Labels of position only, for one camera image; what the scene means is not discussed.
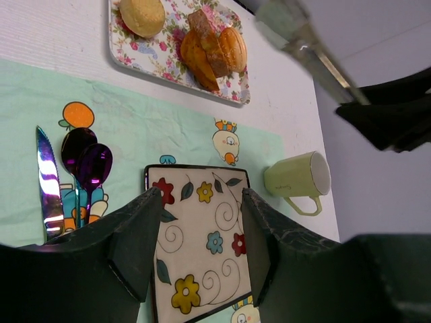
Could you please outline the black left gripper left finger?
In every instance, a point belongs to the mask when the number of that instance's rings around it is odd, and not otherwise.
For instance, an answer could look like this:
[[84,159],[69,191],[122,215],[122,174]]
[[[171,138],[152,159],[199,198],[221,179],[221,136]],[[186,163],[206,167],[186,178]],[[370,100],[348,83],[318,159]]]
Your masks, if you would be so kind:
[[146,190],[124,207],[44,244],[63,273],[45,322],[136,322],[145,302],[160,226],[161,192]]

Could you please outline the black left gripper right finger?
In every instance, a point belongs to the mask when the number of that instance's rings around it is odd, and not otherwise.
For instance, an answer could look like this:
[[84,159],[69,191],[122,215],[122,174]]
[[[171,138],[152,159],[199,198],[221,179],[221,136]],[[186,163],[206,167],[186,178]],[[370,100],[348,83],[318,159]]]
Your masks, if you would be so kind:
[[338,246],[242,191],[242,222],[254,305],[262,322],[336,322],[337,295],[317,256]]

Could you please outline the orange-brown bread slice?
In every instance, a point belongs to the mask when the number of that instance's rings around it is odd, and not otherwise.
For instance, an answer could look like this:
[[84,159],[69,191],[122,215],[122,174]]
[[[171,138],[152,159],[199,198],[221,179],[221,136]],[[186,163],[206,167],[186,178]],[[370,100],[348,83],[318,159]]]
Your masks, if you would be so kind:
[[220,90],[213,69],[194,30],[190,30],[185,35],[180,47],[180,55],[185,65],[204,89],[211,92]]

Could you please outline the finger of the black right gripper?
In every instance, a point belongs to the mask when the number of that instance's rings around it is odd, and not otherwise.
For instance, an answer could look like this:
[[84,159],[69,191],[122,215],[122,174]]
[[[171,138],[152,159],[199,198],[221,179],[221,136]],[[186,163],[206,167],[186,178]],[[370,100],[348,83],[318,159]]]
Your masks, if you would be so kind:
[[430,93],[430,70],[428,67],[413,75],[385,83],[361,87],[371,104],[401,104],[411,102]]
[[413,151],[430,142],[429,97],[401,104],[346,104],[335,113],[380,151]]

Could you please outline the yellow bread slice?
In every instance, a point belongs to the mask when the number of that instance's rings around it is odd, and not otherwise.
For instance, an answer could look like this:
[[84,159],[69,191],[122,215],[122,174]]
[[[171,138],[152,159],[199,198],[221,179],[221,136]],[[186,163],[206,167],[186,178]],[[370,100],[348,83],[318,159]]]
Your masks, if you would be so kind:
[[188,21],[191,29],[198,36],[200,45],[206,54],[215,77],[228,76],[230,70],[227,60],[206,14],[202,9],[199,9],[188,15]]

